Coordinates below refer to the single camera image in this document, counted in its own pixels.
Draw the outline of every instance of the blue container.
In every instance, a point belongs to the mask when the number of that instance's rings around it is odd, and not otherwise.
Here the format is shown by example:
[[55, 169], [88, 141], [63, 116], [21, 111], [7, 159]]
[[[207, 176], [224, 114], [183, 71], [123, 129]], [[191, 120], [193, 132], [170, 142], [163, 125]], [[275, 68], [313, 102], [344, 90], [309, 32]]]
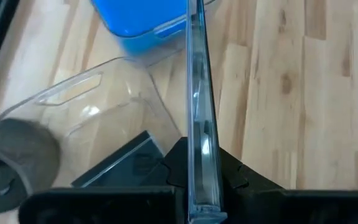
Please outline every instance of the blue container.
[[[142, 55], [185, 33], [186, 0], [92, 0], [129, 55]], [[215, 1], [205, 3], [206, 10]], [[170, 47], [178, 50], [183, 44]]]

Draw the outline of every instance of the wooden floor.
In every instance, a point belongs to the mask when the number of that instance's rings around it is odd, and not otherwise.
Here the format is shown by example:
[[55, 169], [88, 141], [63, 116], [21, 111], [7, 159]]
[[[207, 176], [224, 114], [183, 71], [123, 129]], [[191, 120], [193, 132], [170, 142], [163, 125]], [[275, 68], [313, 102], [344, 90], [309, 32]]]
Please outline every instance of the wooden floor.
[[[123, 55], [89, 1], [23, 0], [19, 12], [0, 112]], [[221, 147], [289, 189], [358, 189], [358, 0], [222, 0], [208, 39]], [[185, 68], [184, 52], [150, 68], [184, 135]]]

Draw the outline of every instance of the transparent acrylic bar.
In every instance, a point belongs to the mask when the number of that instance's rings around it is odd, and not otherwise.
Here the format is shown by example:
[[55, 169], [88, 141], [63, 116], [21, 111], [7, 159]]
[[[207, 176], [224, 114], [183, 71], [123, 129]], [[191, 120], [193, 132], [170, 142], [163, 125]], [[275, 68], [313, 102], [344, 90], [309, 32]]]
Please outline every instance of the transparent acrylic bar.
[[188, 217], [190, 223], [220, 223], [221, 166], [214, 110], [204, 5], [188, 0]]

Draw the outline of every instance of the blue plastic lid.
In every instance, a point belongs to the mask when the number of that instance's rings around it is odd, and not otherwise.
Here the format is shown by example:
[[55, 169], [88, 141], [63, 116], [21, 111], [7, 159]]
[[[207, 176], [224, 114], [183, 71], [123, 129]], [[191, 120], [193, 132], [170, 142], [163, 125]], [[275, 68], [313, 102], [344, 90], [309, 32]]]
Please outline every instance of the blue plastic lid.
[[144, 34], [186, 14], [186, 0], [93, 0], [108, 29], [121, 37]]

